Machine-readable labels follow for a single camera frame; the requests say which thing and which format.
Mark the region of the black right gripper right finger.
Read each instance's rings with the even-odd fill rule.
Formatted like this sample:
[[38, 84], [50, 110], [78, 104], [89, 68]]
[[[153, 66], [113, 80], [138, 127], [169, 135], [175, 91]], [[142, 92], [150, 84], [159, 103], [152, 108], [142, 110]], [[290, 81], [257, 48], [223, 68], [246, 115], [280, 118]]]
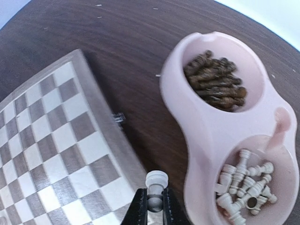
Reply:
[[168, 187], [163, 190], [163, 224], [191, 225], [175, 193]]

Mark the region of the dark chess pieces pile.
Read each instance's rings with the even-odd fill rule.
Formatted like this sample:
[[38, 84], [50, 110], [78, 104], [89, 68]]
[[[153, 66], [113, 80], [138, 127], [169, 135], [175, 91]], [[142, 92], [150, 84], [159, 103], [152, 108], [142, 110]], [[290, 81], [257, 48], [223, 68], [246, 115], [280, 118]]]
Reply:
[[205, 103], [219, 110], [234, 112], [244, 106], [247, 89], [234, 72], [237, 66], [225, 57], [216, 59], [211, 50], [195, 56], [183, 67], [193, 91]]

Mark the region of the wooden chess board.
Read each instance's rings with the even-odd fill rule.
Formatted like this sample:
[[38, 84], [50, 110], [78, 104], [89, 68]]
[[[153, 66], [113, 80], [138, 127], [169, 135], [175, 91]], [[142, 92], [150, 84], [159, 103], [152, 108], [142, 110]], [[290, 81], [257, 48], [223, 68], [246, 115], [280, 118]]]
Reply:
[[1, 100], [1, 224], [119, 225], [144, 174], [126, 177], [116, 130], [80, 50]]

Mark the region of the pink double bowl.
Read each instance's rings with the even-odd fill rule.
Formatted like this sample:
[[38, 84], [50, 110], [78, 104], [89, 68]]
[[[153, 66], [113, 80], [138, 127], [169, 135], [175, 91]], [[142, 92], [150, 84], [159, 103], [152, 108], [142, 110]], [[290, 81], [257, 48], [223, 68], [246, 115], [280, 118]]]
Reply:
[[[235, 112], [221, 111], [204, 102], [184, 76], [183, 67], [206, 50], [237, 66], [236, 76], [242, 79], [247, 96], [244, 106]], [[223, 165], [237, 162], [238, 150], [246, 148], [252, 152], [249, 166], [263, 161], [274, 164], [270, 188], [277, 202], [265, 205], [256, 216], [246, 211], [241, 214], [249, 225], [282, 225], [293, 210], [299, 190], [297, 118], [276, 92], [255, 52], [224, 33], [192, 33], [166, 59], [160, 91], [187, 143], [184, 203], [191, 222], [228, 224], [217, 209], [214, 188]]]

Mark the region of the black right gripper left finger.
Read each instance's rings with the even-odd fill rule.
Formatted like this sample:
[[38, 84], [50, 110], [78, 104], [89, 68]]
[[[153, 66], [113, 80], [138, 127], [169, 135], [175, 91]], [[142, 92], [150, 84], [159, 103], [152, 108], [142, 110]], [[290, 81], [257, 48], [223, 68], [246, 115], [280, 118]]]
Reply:
[[121, 222], [121, 225], [147, 225], [147, 189], [137, 189], [134, 198]]

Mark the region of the white chess pieces pile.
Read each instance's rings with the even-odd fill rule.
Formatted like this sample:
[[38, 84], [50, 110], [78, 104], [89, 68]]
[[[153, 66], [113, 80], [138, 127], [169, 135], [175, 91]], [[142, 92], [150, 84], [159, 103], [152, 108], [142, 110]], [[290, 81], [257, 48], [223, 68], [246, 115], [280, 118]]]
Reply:
[[274, 165], [265, 162], [263, 165], [247, 167], [251, 157], [251, 152], [247, 149], [241, 149], [239, 157], [237, 165], [223, 166], [218, 183], [215, 184], [216, 204], [223, 209], [232, 225], [246, 224], [241, 210], [248, 209], [256, 216], [266, 202], [274, 204], [278, 200], [268, 186], [272, 180]]

